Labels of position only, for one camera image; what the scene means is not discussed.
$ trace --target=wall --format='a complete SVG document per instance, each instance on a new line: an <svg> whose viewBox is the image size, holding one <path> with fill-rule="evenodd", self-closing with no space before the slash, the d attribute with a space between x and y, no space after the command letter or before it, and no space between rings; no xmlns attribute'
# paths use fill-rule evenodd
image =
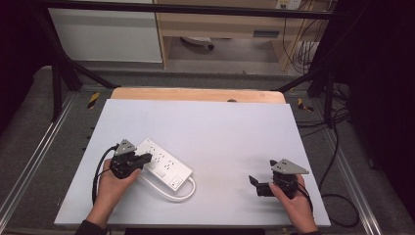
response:
<svg viewBox="0 0 415 235"><path fill-rule="evenodd" d="M162 63L154 13L50 9L50 14L65 51L76 61Z"/></svg>

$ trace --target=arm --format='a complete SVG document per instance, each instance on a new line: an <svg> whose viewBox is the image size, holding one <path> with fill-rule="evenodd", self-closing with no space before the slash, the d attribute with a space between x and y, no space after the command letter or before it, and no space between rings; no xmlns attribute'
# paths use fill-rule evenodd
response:
<svg viewBox="0 0 415 235"><path fill-rule="evenodd" d="M85 227L95 227L97 231L101 228L101 231L105 232L108 219L110 218L113 209L121 199L125 190L137 179L141 172L140 169L136 169L127 178L118 179L112 171L107 170L110 168L110 163L111 160L104 161L103 170L105 170L105 172L102 173L100 177L97 200L95 201L91 212L86 217L86 221L82 222L76 234L83 234L79 232Z"/></svg>
<svg viewBox="0 0 415 235"><path fill-rule="evenodd" d="M297 175L299 184L305 187L304 179ZM274 196L281 202L285 211L287 212L290 222L294 225L299 234L317 232L317 225L314 222L312 212L307 198L297 192L296 196L291 200L284 192L275 184L269 183Z"/></svg>

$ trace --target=white panel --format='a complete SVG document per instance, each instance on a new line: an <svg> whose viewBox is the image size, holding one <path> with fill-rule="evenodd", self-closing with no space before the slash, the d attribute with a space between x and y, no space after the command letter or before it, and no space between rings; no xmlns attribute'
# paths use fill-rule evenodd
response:
<svg viewBox="0 0 415 235"><path fill-rule="evenodd" d="M269 181L269 160L285 158L309 169L304 180L314 218L318 225L330 225L290 105L134 100L107 101L55 223L77 225L89 213L92 179L107 149L122 139L139 145L146 138L193 170L196 192L188 201L172 203L138 179L115 208L110 224L290 224L278 200L258 197L248 178L252 175L260 182ZM142 174L152 179L145 168ZM160 183L155 177L152 181ZM159 186L174 195L162 183ZM191 189L187 182L175 195L187 195Z"/></svg>
<svg viewBox="0 0 415 235"><path fill-rule="evenodd" d="M154 13L50 9L50 14L65 51L74 60L161 63Z"/></svg>

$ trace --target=power strip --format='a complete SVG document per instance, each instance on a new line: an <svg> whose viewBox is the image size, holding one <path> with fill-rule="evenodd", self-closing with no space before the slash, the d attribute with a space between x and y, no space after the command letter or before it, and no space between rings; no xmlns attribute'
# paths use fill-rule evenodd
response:
<svg viewBox="0 0 415 235"><path fill-rule="evenodd" d="M152 161L144 167L173 191L177 191L192 174L189 167L150 139L144 140L135 152L138 155L153 155Z"/></svg>

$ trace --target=white tabletop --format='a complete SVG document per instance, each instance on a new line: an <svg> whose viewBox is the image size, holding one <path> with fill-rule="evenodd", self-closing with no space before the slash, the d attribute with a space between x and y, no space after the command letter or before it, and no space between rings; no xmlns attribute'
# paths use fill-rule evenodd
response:
<svg viewBox="0 0 415 235"><path fill-rule="evenodd" d="M104 152L127 139L138 146L152 139L193 170L195 194L174 203L138 179L116 206L109 226L272 227L289 225L281 204L258 197L248 175L271 180L269 160L288 159L310 171L304 175L319 226L330 221L312 174L289 105L193 101L108 100L55 223L76 226L92 208L92 179ZM142 172L166 193L177 192Z"/></svg>

